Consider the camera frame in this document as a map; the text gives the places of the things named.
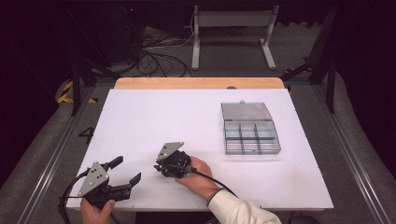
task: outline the shirt cuff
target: shirt cuff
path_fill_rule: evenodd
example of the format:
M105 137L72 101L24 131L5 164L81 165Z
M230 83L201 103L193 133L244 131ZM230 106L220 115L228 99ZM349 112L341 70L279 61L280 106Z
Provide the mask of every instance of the shirt cuff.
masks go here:
M243 201L227 190L219 191L209 202L209 209L220 223L224 223L228 214Z

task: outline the metal rail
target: metal rail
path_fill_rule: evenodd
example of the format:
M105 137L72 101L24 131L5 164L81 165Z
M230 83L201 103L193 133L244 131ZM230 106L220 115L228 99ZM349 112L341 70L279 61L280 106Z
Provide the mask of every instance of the metal rail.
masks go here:
M93 87L87 87L87 90L84 91L82 96L82 102L88 102L90 96L92 95ZM70 135L76 126L78 119L83 111L83 108L86 104L82 104L80 110L76 113L74 117L71 117L68 121L66 128L64 129L64 133L59 141L57 147L52 153L51 158L49 159L49 163L47 164L46 169L42 173L39 178L37 185L35 186L35 190L32 193L32 196L29 199L29 202L26 204L18 223L31 223L33 217L35 216L35 212L38 209L38 206L41 204L44 195L47 192L47 189L50 186L50 182L55 175L55 172L64 156L64 152L69 144Z
M373 214L375 222L381 224L391 224L392 222L390 221L387 212L385 211L384 207L376 196L370 177L367 175L363 165L361 164L361 161L355 154L353 148L348 143L337 117L329 111L329 108L326 105L326 96L324 90L318 85L314 85L312 88L320 102L320 105L326 112L326 115L331 122L332 127L335 130L338 143L341 147L341 151L353 176L355 177L356 182L358 183L364 199L366 200Z

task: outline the white sleeve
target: white sleeve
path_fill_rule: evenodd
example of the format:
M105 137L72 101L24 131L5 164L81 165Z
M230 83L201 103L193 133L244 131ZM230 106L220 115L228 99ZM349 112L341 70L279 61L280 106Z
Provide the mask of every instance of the white sleeve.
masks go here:
M210 201L209 209L221 224L280 224L279 218L253 203L244 202L226 190L218 192Z

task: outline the table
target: table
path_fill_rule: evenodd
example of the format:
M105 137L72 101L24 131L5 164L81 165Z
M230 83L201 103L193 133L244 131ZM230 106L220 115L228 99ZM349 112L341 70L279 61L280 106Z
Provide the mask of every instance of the table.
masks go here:
M224 90L229 86L237 89ZM220 103L240 100L265 102L281 145L278 155L225 155ZM262 208L333 208L290 95L278 78L121 78L107 96L78 173L94 161L123 156L124 162L108 172L109 184L125 184L139 172L142 180L117 209L207 211L203 199L153 168L163 143L175 141L185 143L181 150L187 154L208 162L214 177L241 199ZM67 207L79 209L79 199L70 199Z

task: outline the gray carpet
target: gray carpet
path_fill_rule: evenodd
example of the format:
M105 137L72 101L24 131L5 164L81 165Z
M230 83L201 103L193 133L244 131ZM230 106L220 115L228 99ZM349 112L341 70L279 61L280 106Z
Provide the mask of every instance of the gray carpet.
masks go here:
M277 69L269 71L259 47L258 39L264 34L262 28L249 28L240 36L227 35L217 30L202 32L201 62L198 71L192 71L194 77L280 77L287 68L297 67L309 54L318 33L319 27L306 28L302 25L288 27L278 25L273 33L270 49L273 53ZM178 48L154 49L155 52L178 57L191 66L191 43ZM115 65L120 69L125 65ZM178 76L182 66L176 63L170 76ZM135 69L126 74L127 77L140 75ZM292 89L291 99L303 124L308 141L324 173L324 180L332 197L334 209L322 212L304 213L315 217L320 223L375 223L375 219L365 201L354 175L337 142L336 134L326 111L320 105L320 99L315 95L314 87L307 82L309 73L287 81ZM114 81L101 78L94 88L92 98L98 98L97 104L85 104L66 152L62 158L55 176L51 179L49 188L42 202L37 207L32 223L63 223L57 212L58 197L60 197L69 182L77 175L82 162L86 145L85 137L78 134L89 127L95 127L106 100L106 95ZM386 170L377 157L373 147L361 130L353 114L343 81L336 80L335 116L342 125L344 134L361 160L367 174L370 176L375 192L388 212L392 222L396 222L396 181ZM37 136L32 145L15 168L7 183L0 190L0 223L17 223L28 203L30 195L53 150L70 120L72 105L61 104L47 125ZM276 212L282 223L288 223L290 212ZM80 223L78 211L69 211L72 223ZM134 213L116 213L122 223L133 223Z

